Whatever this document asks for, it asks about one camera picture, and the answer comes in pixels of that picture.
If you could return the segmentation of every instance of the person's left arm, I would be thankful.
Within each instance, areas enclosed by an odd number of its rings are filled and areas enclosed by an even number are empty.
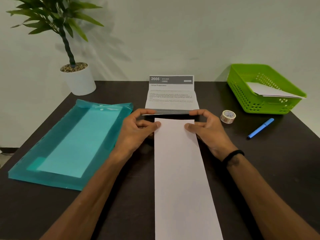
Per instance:
[[[117,143],[108,159],[96,171],[78,197],[47,230],[40,240],[89,240],[112,186],[132,153],[160,122],[137,121],[140,115],[153,115],[151,109],[137,109],[124,119]]]

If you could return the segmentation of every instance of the potted plant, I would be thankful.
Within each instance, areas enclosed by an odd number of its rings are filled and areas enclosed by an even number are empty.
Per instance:
[[[7,11],[12,15],[19,14],[28,17],[22,24],[15,25],[12,28],[24,25],[34,28],[29,34],[39,34],[41,32],[52,30],[61,36],[65,45],[66,53],[69,56],[70,63],[64,65],[60,71],[63,74],[66,83],[71,92],[75,95],[86,95],[96,89],[94,79],[90,72],[88,64],[84,62],[75,62],[71,52],[69,42],[66,38],[65,30],[73,38],[73,32],[76,31],[85,41],[88,41],[85,33],[81,30],[75,19],[85,20],[95,25],[102,26],[101,23],[92,17],[82,13],[83,9],[101,8],[95,4],[81,2],[77,0],[18,0],[22,4],[17,6],[17,10]]]

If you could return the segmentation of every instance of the hand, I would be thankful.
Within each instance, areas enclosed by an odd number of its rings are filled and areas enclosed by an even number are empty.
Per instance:
[[[220,161],[226,158],[231,152],[238,148],[231,142],[222,127],[220,118],[210,113],[206,109],[197,109],[189,112],[189,115],[203,115],[207,122],[195,122],[185,124],[185,129],[196,133],[201,140],[208,146],[211,153]]]
[[[114,150],[121,153],[128,160],[132,153],[142,144],[142,142],[161,126],[159,121],[150,122],[138,120],[140,115],[153,115],[153,109],[137,109],[123,120],[122,127]]]

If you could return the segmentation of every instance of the white pot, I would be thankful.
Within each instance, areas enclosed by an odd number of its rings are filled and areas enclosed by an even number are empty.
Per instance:
[[[78,72],[61,72],[71,92],[74,95],[82,96],[92,93],[96,89],[89,65]]]

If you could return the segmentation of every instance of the pebble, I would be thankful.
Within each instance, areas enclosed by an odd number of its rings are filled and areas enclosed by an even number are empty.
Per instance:
[[[62,72],[78,72],[88,67],[87,63],[84,62],[76,62],[75,68],[72,68],[70,64],[64,65],[60,71]]]

